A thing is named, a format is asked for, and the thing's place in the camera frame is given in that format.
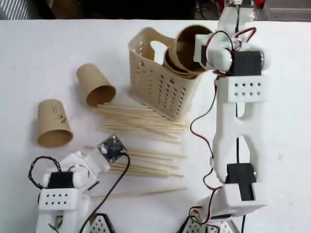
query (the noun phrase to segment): cable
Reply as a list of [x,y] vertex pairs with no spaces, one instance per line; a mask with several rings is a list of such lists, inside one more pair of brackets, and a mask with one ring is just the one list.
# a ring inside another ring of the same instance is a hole
[[57,233],[59,233],[58,230],[56,229],[56,227],[54,227],[54,226],[53,226],[52,224],[50,224],[50,223],[49,223],[49,227],[51,227],[54,231],[56,231]]
[[30,165],[30,169],[29,169],[29,173],[28,173],[28,179],[39,189],[42,189],[43,186],[40,184],[40,183],[36,183],[35,180],[33,179],[33,169],[34,169],[34,166],[36,164],[36,162],[39,160],[39,159],[49,159],[49,160],[52,160],[57,168],[58,171],[62,171],[61,169],[61,166],[59,164],[59,162],[52,158],[52,157],[49,157],[49,156],[40,156],[40,157],[37,157]]
[[235,33],[239,31],[239,23],[240,23],[240,6],[237,5],[238,17],[237,17],[237,26],[235,27]]
[[220,232],[220,227],[219,227],[219,226],[211,225],[211,224],[206,224],[206,225],[208,225],[209,227],[214,227],[214,228],[216,228],[216,229],[217,229],[217,233]]
[[113,189],[117,186],[117,184],[120,182],[120,180],[122,179],[122,177],[126,174],[130,164],[131,164],[131,159],[130,156],[128,156],[127,154],[123,154],[124,156],[127,157],[127,165],[126,168],[124,170],[124,172],[120,175],[120,177],[117,179],[117,181],[115,182],[115,184],[111,187],[111,189],[109,190],[109,192],[106,194],[104,200],[95,208],[95,210],[93,210],[93,212],[87,217],[87,219],[84,221],[79,233],[83,232],[84,227],[86,226],[87,222],[92,218],[92,216],[98,211],[98,209],[104,204],[104,202],[107,200],[107,198],[109,197],[110,193],[113,191]]
[[212,110],[212,108],[213,108],[213,106],[214,106],[215,100],[216,100],[216,93],[217,93],[217,86],[215,85],[215,94],[214,94],[213,102],[212,102],[210,108],[208,109],[208,111],[207,111],[206,113],[204,113],[203,115],[201,115],[201,116],[197,117],[196,119],[194,119],[194,120],[191,122],[191,124],[190,124],[190,131],[191,131],[191,133],[193,133],[193,134],[196,135],[197,137],[200,137],[201,139],[203,139],[204,141],[206,141],[206,143],[207,143],[207,145],[208,145],[208,148],[209,148],[209,151],[210,151],[210,153],[211,153],[212,158],[214,158],[214,154],[213,154],[213,151],[212,151],[212,148],[211,148],[211,146],[210,146],[209,141],[208,141],[205,137],[203,137],[202,135],[200,135],[200,134],[196,133],[195,131],[193,131],[192,126],[193,126],[193,124],[194,124],[195,121],[197,121],[198,119],[201,119],[202,117],[205,117],[207,114],[210,113],[210,111]]
[[204,224],[206,224],[206,223],[210,220],[210,218],[211,218],[212,199],[213,199],[213,197],[214,197],[215,192],[216,192],[218,189],[219,189],[219,188],[213,190],[212,194],[210,195],[210,199],[209,199],[209,203],[208,203],[208,214],[207,214],[206,220],[205,220],[204,222],[198,222],[198,221],[196,221],[196,220],[193,219],[193,216],[190,215],[191,210],[192,210],[192,209],[202,209],[202,206],[193,206],[193,207],[191,207],[191,208],[189,209],[189,212],[188,212],[189,218],[190,218],[192,221],[196,222],[196,223],[199,224],[199,225],[204,225]]
[[238,33],[235,33],[233,38],[238,38],[240,35],[247,33],[249,31],[252,31],[252,32],[250,33],[250,35],[246,39],[246,42],[248,42],[253,37],[253,35],[256,33],[257,28],[255,28],[255,27],[246,28],[246,29],[244,29]]
[[[235,104],[235,116],[238,118],[238,104],[236,103]],[[240,140],[239,140],[239,137],[237,137],[237,143],[236,143],[236,149],[237,149],[237,164],[240,163]]]
[[[211,35],[210,38],[207,40],[207,42],[206,42],[205,54],[207,54],[207,50],[208,50],[208,47],[209,47],[209,45],[210,45],[210,43],[211,43],[211,41],[212,41],[212,38],[213,38],[217,33],[223,33],[223,34],[225,34],[225,35],[229,38],[229,40],[230,40],[230,43],[231,43],[231,51],[234,50],[234,49],[233,49],[233,42],[232,42],[232,40],[231,40],[231,37],[230,37],[230,36],[228,35],[228,33],[226,33],[225,31],[220,30],[220,31],[215,32],[213,35]],[[208,62],[208,57],[207,57],[207,56],[206,56],[206,62],[211,66],[211,64]]]
[[243,216],[242,227],[241,227],[241,233],[244,233],[245,219],[246,219],[246,215]]

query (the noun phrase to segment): brown paper cup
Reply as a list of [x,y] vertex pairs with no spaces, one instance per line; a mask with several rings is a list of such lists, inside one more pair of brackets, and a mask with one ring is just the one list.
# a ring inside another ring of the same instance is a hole
[[38,123],[38,144],[42,147],[60,147],[73,138],[64,106],[59,100],[45,100],[38,105]]
[[85,101],[90,106],[110,102],[116,95],[116,89],[92,63],[84,64],[77,70]]
[[169,70],[170,72],[178,75],[179,77],[185,78],[185,79],[195,79],[197,76],[197,74],[189,73],[185,70],[182,70],[182,69],[176,67],[168,56],[168,50],[165,52],[165,55],[164,55],[163,66],[167,70]]
[[193,61],[195,35],[210,34],[212,31],[200,25],[192,25],[183,29],[175,43],[169,48],[169,57],[174,65],[189,73],[199,74],[205,69],[197,62]]

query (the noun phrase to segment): plastic basket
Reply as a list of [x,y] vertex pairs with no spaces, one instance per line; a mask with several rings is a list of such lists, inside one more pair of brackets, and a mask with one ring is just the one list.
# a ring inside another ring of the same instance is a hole
[[185,79],[154,62],[152,41],[170,47],[173,38],[145,28],[128,44],[131,69],[131,95],[170,120],[181,120],[191,105],[194,92],[200,81]]

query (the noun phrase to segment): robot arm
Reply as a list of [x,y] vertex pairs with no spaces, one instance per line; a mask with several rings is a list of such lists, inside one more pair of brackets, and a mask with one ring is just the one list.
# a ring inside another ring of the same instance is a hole
[[[267,99],[270,65],[264,49],[249,43],[256,28],[245,29],[254,19],[252,0],[227,0],[218,31],[196,35],[193,60],[205,69],[217,70],[217,127],[210,165],[223,186],[198,202],[191,215],[197,220],[222,221],[243,216],[266,205],[263,192],[263,163],[266,155],[262,135],[263,102]],[[236,32],[236,25],[242,30]],[[245,103],[245,113],[236,117],[237,103]],[[228,164],[228,154],[239,136],[250,150],[250,163]]]
[[[115,136],[99,144],[84,156],[72,153],[60,162],[61,171],[49,169],[43,177],[39,197],[36,233],[78,232],[91,213],[92,201],[84,194],[99,182],[99,174],[110,170],[110,164],[126,153]],[[89,233],[90,223],[83,230]]]

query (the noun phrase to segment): white table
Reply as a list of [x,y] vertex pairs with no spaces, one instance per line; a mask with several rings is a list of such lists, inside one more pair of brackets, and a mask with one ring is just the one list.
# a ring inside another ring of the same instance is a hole
[[[142,20],[54,20],[0,21],[0,232],[33,233],[37,218],[36,189],[27,174],[32,160],[40,155],[61,160],[85,145],[96,145],[109,136],[97,130],[100,119],[81,103],[75,71],[88,62],[96,64],[118,90],[114,102],[134,103],[129,86],[128,41],[144,27],[168,36],[193,23],[215,30],[216,21]],[[269,205],[246,219],[245,232],[307,232],[311,216],[311,24],[254,22],[258,32],[253,43],[273,55],[268,70],[271,97],[266,104],[265,133],[269,153],[266,160],[266,191]],[[189,119],[204,112],[213,96],[211,72],[204,75],[193,99]],[[37,105],[47,98],[60,99],[66,109],[74,139],[57,149],[36,144]],[[212,139],[215,109],[195,125]],[[184,151],[180,160],[185,178],[125,177],[115,193],[187,185],[185,191],[147,197],[113,199],[101,212],[118,233],[173,233],[185,220],[189,207],[210,192],[202,183],[209,170],[209,152],[199,138],[185,134],[182,146],[170,146],[141,138],[121,137],[126,145]],[[241,148],[242,161],[247,150]],[[38,162],[35,179],[41,181],[50,162]],[[91,196],[103,195],[116,180],[103,175]],[[210,179],[215,184],[215,175]]]

